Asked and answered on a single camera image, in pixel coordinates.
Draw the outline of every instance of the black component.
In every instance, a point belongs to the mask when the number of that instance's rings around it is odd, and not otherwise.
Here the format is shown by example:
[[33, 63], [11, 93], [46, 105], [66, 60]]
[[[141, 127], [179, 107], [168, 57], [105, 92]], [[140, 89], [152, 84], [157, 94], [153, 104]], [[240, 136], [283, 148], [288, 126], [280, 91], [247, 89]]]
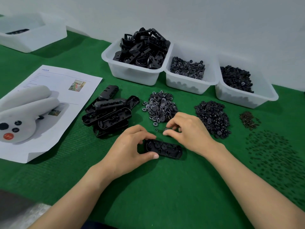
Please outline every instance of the black component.
[[226, 85], [241, 91], [254, 93], [251, 90], [253, 83], [250, 80], [250, 72], [232, 66], [221, 66], [220, 70]]
[[15, 122], [15, 125], [17, 125], [17, 126], [19, 126], [19, 125], [21, 125], [21, 124], [22, 124], [21, 121], [16, 121], [16, 122]]
[[149, 118], [154, 121], [153, 126], [157, 127], [160, 122], [168, 122], [176, 115], [178, 109], [172, 100], [173, 95], [163, 91], [150, 95], [142, 110], [148, 111]]
[[108, 87], [99, 95], [99, 100], [112, 99], [115, 94], [119, 91], [119, 87], [116, 85], [108, 85]]
[[118, 130], [125, 129], [128, 127], [128, 120], [121, 121], [119, 124], [115, 125], [113, 128], [109, 128], [107, 130], [101, 130], [98, 125], [93, 127], [93, 132], [96, 137], [102, 137], [111, 133], [114, 133]]
[[6, 33], [6, 34], [21, 34], [21, 33], [26, 32], [28, 30], [29, 29], [16, 30], [16, 31], [12, 31], [12, 32], [9, 32], [9, 33]]
[[13, 132], [19, 132], [19, 128], [13, 128], [12, 131]]
[[223, 112], [224, 105], [215, 101], [202, 101], [194, 107], [196, 115], [204, 123], [210, 134], [215, 138], [227, 138], [231, 133], [227, 130], [230, 125], [229, 117]]
[[121, 51], [115, 53], [113, 60], [149, 69], [159, 69], [169, 49], [166, 40], [154, 28], [141, 28], [134, 35], [125, 34], [121, 39]]
[[153, 151], [161, 156], [180, 159], [182, 156], [182, 147], [180, 145], [170, 144], [157, 140], [147, 140], [144, 142], [145, 152]]
[[109, 108], [103, 111], [93, 111], [82, 116], [82, 121], [84, 125], [91, 126], [97, 123], [98, 120], [108, 117], [108, 115], [115, 112], [116, 110], [117, 110], [116, 108]]
[[0, 130], [6, 130], [9, 128], [9, 125], [7, 123], [1, 123], [0, 124]]
[[107, 108], [117, 108], [125, 106], [127, 103], [126, 99], [119, 98], [114, 100], [102, 100], [95, 102], [94, 107], [96, 110], [104, 110]]
[[205, 65], [203, 64], [203, 61], [200, 61], [200, 63], [193, 63], [193, 60], [184, 61], [178, 57], [173, 57], [170, 65], [170, 72], [198, 80], [202, 80], [204, 70]]
[[140, 102], [140, 99], [136, 96], [131, 96], [127, 99], [126, 107], [130, 110], [134, 108], [138, 103]]
[[109, 130], [110, 128], [114, 128], [115, 125], [120, 122], [129, 119], [131, 116], [132, 112], [129, 108], [122, 108], [110, 114], [107, 119], [99, 120], [98, 126], [101, 130]]

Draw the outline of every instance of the white device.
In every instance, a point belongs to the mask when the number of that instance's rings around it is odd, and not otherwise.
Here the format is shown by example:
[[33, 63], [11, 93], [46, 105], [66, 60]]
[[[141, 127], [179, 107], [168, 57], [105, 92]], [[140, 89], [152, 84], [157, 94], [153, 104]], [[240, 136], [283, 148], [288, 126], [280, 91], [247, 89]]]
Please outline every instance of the white device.
[[6, 95], [0, 100], [0, 141], [18, 143], [36, 130], [35, 120], [59, 105], [48, 87], [40, 85]]
[[50, 89], [44, 85], [37, 85], [32, 88], [25, 88], [17, 92], [9, 93], [0, 99], [0, 112], [37, 100], [46, 99], [50, 95]]

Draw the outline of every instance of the forearm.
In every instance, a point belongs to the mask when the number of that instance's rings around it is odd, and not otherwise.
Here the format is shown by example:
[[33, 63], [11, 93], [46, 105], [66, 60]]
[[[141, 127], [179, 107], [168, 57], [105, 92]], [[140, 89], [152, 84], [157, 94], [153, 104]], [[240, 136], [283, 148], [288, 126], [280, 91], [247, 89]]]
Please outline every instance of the forearm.
[[304, 228], [305, 213], [239, 162], [222, 144], [205, 156], [256, 229]]
[[108, 172], [97, 165], [29, 229], [81, 228], [92, 212], [98, 198], [112, 179]]

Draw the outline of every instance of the green table surface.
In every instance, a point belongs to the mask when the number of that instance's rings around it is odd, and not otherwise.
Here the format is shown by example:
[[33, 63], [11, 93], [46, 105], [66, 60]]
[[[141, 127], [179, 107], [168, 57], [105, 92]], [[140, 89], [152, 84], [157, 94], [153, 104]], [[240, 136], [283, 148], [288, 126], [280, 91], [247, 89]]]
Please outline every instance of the green table surface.
[[[117, 96], [136, 95], [146, 101], [155, 91], [163, 90], [174, 96], [179, 111], [195, 115], [194, 106], [201, 101], [214, 100], [225, 104], [232, 134], [219, 139], [243, 164], [250, 164], [251, 155], [246, 150], [250, 133], [239, 119], [239, 114], [250, 109], [220, 101], [214, 87], [196, 95], [166, 86], [162, 72], [154, 86], [145, 86], [112, 76], [101, 53], [109, 42], [68, 32], [68, 37], [29, 54], [0, 46], [0, 97], [4, 96], [41, 65], [58, 66], [103, 77], [91, 99], [104, 88], [118, 85]], [[269, 130], [285, 137], [303, 161], [305, 138], [304, 93], [274, 86], [279, 100], [266, 102], [250, 110], [262, 121], [256, 131]], [[165, 123], [158, 132], [149, 120], [142, 105], [132, 110], [129, 125], [141, 124], [157, 138], [175, 142], [162, 135]], [[54, 204], [107, 153], [118, 134], [98, 139], [92, 127], [82, 124], [79, 113], [60, 141], [48, 152], [27, 164], [0, 159], [0, 189], [13, 192], [34, 201]], [[295, 185], [277, 189], [305, 209], [304, 179]], [[90, 219], [118, 228], [252, 228], [238, 202], [217, 171], [204, 158], [186, 150], [181, 160], [161, 157], [150, 161], [133, 172], [113, 181], [101, 195]]]

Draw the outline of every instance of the translucent plastic container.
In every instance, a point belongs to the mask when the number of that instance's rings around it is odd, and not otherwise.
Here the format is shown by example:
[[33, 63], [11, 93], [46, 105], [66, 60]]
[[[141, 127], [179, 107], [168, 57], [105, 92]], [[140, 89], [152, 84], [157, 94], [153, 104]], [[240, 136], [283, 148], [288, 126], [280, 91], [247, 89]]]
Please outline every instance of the translucent plastic container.
[[[219, 83], [215, 86], [216, 96], [218, 99], [247, 108], [256, 108], [268, 100], [278, 100], [278, 94], [256, 64], [229, 55], [218, 55], [218, 60], [219, 66], [217, 74], [219, 76]], [[231, 88], [224, 83], [220, 67], [228, 65], [250, 72], [250, 80], [253, 83], [251, 89], [254, 93]]]
[[[219, 82], [219, 77], [216, 74], [218, 72], [218, 60], [212, 52], [200, 49], [195, 45], [174, 43], [173, 50], [168, 55], [169, 60], [165, 68], [167, 86], [201, 95], [209, 86], [216, 85]], [[202, 60], [205, 65], [202, 80], [170, 72], [170, 65], [175, 56], [185, 61], [200, 62]]]
[[121, 50], [120, 42], [121, 39], [115, 41], [102, 53], [102, 59], [109, 64], [112, 75], [116, 78], [132, 81], [139, 84], [145, 84], [148, 86], [154, 85], [157, 82], [160, 72], [164, 71], [165, 69], [169, 59], [169, 54], [173, 49], [173, 43], [170, 44], [162, 67], [159, 69], [148, 69], [124, 62], [114, 61], [114, 54]]
[[[7, 34], [24, 29], [28, 31]], [[24, 53], [35, 51], [65, 37], [65, 22], [54, 15], [33, 13], [0, 18], [0, 44]]]

